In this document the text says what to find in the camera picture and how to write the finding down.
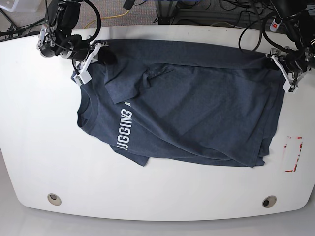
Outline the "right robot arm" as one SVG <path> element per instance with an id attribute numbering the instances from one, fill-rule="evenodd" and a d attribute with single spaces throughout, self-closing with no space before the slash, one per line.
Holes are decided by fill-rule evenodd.
<path id="1" fill-rule="evenodd" d="M 86 3 L 96 14 L 96 31 L 88 39 L 83 39 L 78 34 L 72 34 L 72 30 L 79 20 L 81 3 Z M 71 60 L 73 69 L 79 73 L 77 62 L 85 61 L 96 49 L 97 43 L 100 49 L 94 56 L 95 60 L 105 65 L 117 62 L 116 55 L 110 50 L 106 42 L 97 41 L 96 37 L 101 29 L 101 16 L 96 6 L 89 0 L 53 0 L 46 3 L 46 15 L 44 25 L 41 28 L 37 49 L 46 58 L 62 56 Z"/>

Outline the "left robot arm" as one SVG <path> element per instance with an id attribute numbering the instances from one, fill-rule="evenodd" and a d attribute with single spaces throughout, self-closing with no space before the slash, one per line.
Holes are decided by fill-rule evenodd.
<path id="1" fill-rule="evenodd" d="M 306 0 L 271 0 L 269 3 L 273 11 L 263 18 L 257 11 L 254 1 L 249 1 L 257 16 L 259 24 L 258 43 L 253 49 L 256 51 L 262 39 L 271 46 L 271 51 L 266 55 L 282 72 L 285 83 L 285 92 L 294 92 L 299 81 L 307 71 L 315 66 L 315 17 L 309 14 Z M 281 23 L 284 24 L 286 35 L 295 43 L 296 50 L 281 46 L 269 38 L 266 33 L 267 21 L 273 19 L 270 31 L 275 32 Z"/>

